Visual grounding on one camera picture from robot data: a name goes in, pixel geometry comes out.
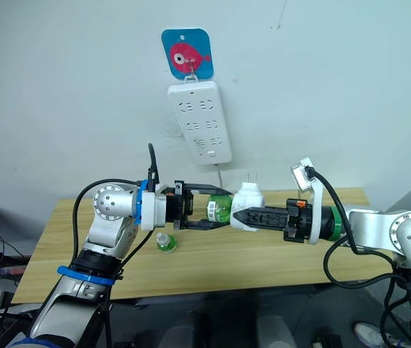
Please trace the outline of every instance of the small bottle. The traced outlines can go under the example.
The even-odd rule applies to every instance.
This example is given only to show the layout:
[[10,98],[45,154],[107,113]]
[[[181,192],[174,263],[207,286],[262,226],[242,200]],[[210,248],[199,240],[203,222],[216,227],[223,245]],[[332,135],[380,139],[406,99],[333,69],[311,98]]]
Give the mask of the small bottle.
[[233,199],[229,196],[210,195],[207,203],[208,221],[229,223]]
[[176,238],[170,234],[157,233],[157,248],[165,254],[169,254],[176,249]]

